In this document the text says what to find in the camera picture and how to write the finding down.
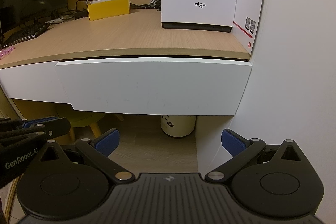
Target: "desk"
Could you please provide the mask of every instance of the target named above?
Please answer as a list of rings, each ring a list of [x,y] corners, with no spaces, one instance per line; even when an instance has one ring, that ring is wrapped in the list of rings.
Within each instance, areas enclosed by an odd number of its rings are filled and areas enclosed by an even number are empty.
[[[160,15],[134,10],[55,25],[0,61],[0,82],[10,98],[76,110],[234,115],[248,52],[231,33],[165,30]]]

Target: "wooden stool leg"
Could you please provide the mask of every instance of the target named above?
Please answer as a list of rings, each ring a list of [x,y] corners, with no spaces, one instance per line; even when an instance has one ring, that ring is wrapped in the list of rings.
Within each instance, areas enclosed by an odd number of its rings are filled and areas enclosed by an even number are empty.
[[[71,141],[75,142],[76,137],[75,137],[75,131],[73,127],[70,127],[69,135],[70,135]]]
[[[118,118],[118,120],[121,122],[124,120],[124,116],[120,113],[113,113],[113,115],[115,115]]]
[[[90,128],[96,138],[101,135],[101,131],[97,122],[93,122],[92,124],[90,124]]]

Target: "keyboard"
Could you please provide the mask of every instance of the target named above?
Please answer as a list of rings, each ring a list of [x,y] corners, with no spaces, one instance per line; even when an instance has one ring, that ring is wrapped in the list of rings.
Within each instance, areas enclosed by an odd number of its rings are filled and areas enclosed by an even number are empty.
[[[50,23],[34,23],[13,34],[11,34],[3,43],[3,47],[12,46],[14,44],[33,39],[45,32]]]

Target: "qr code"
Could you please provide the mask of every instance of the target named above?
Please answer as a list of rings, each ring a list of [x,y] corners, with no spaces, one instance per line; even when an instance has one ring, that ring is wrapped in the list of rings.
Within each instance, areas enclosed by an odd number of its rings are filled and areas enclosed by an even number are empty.
[[[245,22],[245,29],[248,30],[250,28],[250,23],[251,23],[251,19],[246,17],[246,22]]]
[[[251,20],[251,26],[250,26],[250,32],[254,33],[254,28],[255,28],[255,21]]]

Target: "white poster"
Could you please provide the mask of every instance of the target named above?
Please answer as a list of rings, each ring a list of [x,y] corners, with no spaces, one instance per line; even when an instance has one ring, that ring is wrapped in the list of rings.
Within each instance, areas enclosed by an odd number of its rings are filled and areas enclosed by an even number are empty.
[[[251,54],[263,0],[237,0],[231,33]]]

